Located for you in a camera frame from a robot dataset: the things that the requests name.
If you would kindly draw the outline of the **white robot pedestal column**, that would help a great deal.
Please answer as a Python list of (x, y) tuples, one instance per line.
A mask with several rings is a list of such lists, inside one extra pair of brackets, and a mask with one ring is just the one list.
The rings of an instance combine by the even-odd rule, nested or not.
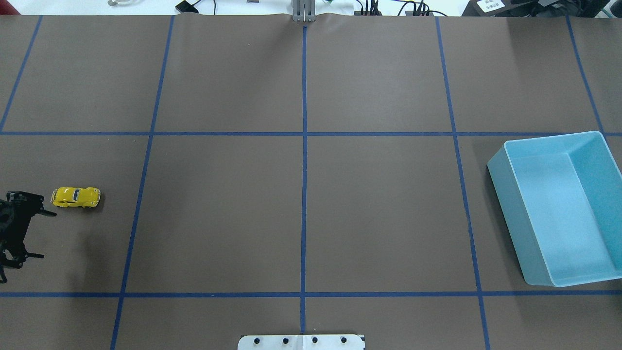
[(248, 335), (238, 341), (238, 350), (364, 350), (358, 334)]

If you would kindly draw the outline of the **aluminium frame post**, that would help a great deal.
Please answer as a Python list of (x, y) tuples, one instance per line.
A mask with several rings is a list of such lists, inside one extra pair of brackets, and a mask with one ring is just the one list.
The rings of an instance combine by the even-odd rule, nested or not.
[(293, 7), (293, 22), (314, 22), (317, 14), (315, 0), (291, 0)]

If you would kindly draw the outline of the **light blue plastic bin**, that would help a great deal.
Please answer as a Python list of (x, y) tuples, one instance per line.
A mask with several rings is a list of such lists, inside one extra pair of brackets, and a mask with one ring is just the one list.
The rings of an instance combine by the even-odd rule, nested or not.
[(604, 135), (506, 141), (488, 162), (527, 284), (621, 277), (621, 172)]

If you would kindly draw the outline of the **yellow beetle toy car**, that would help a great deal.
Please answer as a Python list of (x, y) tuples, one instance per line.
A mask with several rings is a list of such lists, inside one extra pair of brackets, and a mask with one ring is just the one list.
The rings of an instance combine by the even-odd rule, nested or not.
[(101, 196), (98, 188), (62, 187), (53, 191), (51, 203), (58, 208), (95, 208)]

